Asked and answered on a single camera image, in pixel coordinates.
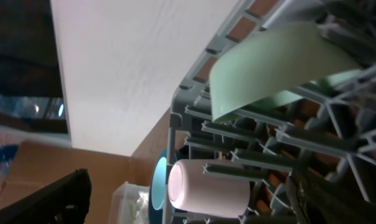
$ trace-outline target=light blue bowl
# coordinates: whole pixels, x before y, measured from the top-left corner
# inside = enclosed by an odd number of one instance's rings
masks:
[[[162,157],[156,165],[152,182],[152,205],[156,210],[163,208],[165,197],[165,176],[167,170],[167,159]]]

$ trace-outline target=green bowl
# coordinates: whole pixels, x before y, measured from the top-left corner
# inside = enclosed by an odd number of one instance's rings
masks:
[[[313,22],[261,32],[226,52],[212,67],[213,122],[236,119],[231,112],[246,105],[272,109],[299,100],[287,91],[295,86],[314,80],[335,86],[359,72],[354,59],[323,39]]]

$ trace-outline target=blue object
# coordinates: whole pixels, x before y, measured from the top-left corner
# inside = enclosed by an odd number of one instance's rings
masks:
[[[162,166],[162,165],[158,166],[158,163],[159,163],[159,161],[162,160],[162,158],[166,159],[165,160],[166,164],[165,164],[165,166]],[[185,158],[188,158],[187,153],[182,154],[179,151],[176,152],[176,154],[175,154],[175,160],[176,161],[179,160],[179,159],[185,159]],[[156,167],[164,168],[164,170],[158,170],[158,172],[157,172],[158,175],[155,175]],[[163,204],[164,204],[165,184],[166,184],[166,180],[165,180],[166,169],[167,169],[167,148],[165,148],[157,158],[155,170],[154,170],[153,175],[152,175],[152,181],[150,183],[150,190],[149,190],[149,223],[150,224],[162,224]],[[160,201],[160,199],[161,199],[161,208],[155,209],[154,204],[158,205],[157,203]],[[172,224],[182,224],[183,220],[184,220],[183,217],[175,217],[172,220]]]

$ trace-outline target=plastic dish rack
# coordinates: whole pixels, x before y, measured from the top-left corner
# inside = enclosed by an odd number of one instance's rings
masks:
[[[357,183],[358,194],[364,200],[376,203],[376,182],[368,175],[370,172],[376,175],[376,1],[360,1],[349,10],[340,7],[339,2],[279,0],[262,17],[247,10],[253,0],[237,3],[173,96],[168,130],[167,180],[175,162],[170,156],[175,152],[175,135],[183,132],[188,135],[185,144],[190,147],[190,159],[217,159],[221,152],[232,162],[260,169],[264,175],[272,170],[288,174],[297,164],[310,166],[316,155],[335,158],[335,169],[323,173],[322,177],[338,184],[350,174]],[[309,83],[290,90],[304,99],[286,105],[283,110],[239,109],[234,113],[243,118],[222,124],[212,123],[211,87],[195,77],[209,59],[220,57],[238,43],[239,40],[228,33],[242,17],[257,24],[250,35],[288,22],[316,21],[324,38],[363,62],[366,69],[355,79],[335,87],[332,95],[317,91]],[[357,29],[356,25],[364,18],[367,20],[365,26]],[[305,117],[301,112],[307,102],[318,105],[317,113],[312,117]],[[304,125],[299,127],[295,119],[305,121]],[[292,157],[285,153],[287,146],[296,149]],[[252,223],[261,217],[255,201],[264,186],[272,195],[269,223],[279,217],[285,218],[285,223],[297,222],[294,215],[286,218],[290,202],[284,184],[274,186],[263,175],[229,172],[211,164],[203,172],[252,182],[250,204],[245,214],[223,223]],[[173,212],[166,191],[163,224],[170,224],[172,217],[186,217],[186,223],[212,223],[214,220],[214,217],[204,214]]]

